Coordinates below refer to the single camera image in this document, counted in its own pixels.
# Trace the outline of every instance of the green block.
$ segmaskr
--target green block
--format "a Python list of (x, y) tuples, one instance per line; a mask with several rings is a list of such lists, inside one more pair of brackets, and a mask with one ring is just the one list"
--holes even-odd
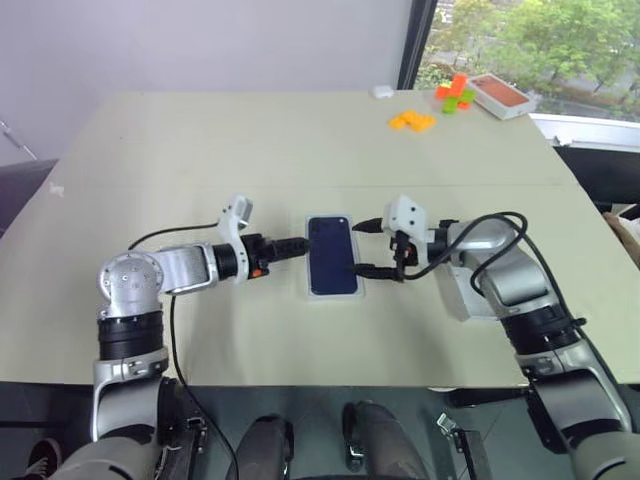
[(463, 90), (462, 95), (460, 95), (460, 101), (464, 103), (471, 103), (474, 98), (476, 98), (476, 92), (468, 88)]
[(442, 113), (455, 113), (458, 109), (458, 102), (460, 97), (447, 97), (444, 99), (444, 105), (442, 106)]

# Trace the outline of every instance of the white bracket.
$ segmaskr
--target white bracket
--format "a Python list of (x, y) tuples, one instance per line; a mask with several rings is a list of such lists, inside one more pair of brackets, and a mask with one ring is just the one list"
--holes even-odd
[(249, 258), (244, 243), (240, 239), (240, 230), (249, 224), (253, 210), (253, 202), (244, 195), (236, 194), (229, 199), (222, 209), (218, 223), (218, 231), (222, 239), (233, 247), (238, 264), (238, 273), (234, 280), (236, 285), (246, 282), (249, 278)]
[(406, 195), (399, 195), (384, 207), (382, 230), (394, 237), (397, 231), (406, 233), (416, 246), (418, 262), (426, 265), (427, 242), (433, 235), (427, 228), (427, 211)]

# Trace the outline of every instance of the small white object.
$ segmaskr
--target small white object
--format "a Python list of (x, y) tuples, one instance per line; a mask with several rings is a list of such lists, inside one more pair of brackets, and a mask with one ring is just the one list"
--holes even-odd
[(566, 133), (557, 133), (555, 135), (555, 140), (561, 147), (570, 147), (573, 143), (573, 137), (567, 135)]
[(57, 195), (60, 198), (64, 198), (64, 187), (62, 185), (56, 185), (53, 182), (49, 182), (49, 193), (51, 195)]
[(371, 89), (371, 96), (377, 99), (391, 98), (393, 93), (393, 88), (390, 85), (376, 85)]
[(500, 120), (525, 115), (536, 109), (536, 102), (527, 94), (490, 73), (470, 78), (467, 87), (476, 92), (474, 101)]
[(382, 230), (394, 236), (398, 230), (420, 243), (427, 242), (427, 212), (406, 195), (400, 195), (384, 207)]
[(234, 283), (246, 282), (249, 278), (249, 257), (240, 239), (240, 230), (249, 224), (253, 203), (244, 195), (234, 195), (222, 209), (218, 230), (222, 239), (233, 247), (238, 263)]

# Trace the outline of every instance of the shoe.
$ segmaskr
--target shoe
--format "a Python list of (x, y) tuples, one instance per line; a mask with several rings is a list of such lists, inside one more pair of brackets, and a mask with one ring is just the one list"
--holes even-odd
[(62, 465), (60, 444), (52, 438), (45, 438), (36, 443), (29, 455), (29, 466), (26, 475), (41, 475), (48, 478)]

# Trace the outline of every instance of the window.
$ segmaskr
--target window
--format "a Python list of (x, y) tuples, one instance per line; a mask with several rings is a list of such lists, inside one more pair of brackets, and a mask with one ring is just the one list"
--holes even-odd
[(454, 71), (492, 72), (536, 98), (539, 113), (640, 122), (639, 0), (423, 6), (432, 21), (414, 88), (434, 88)]

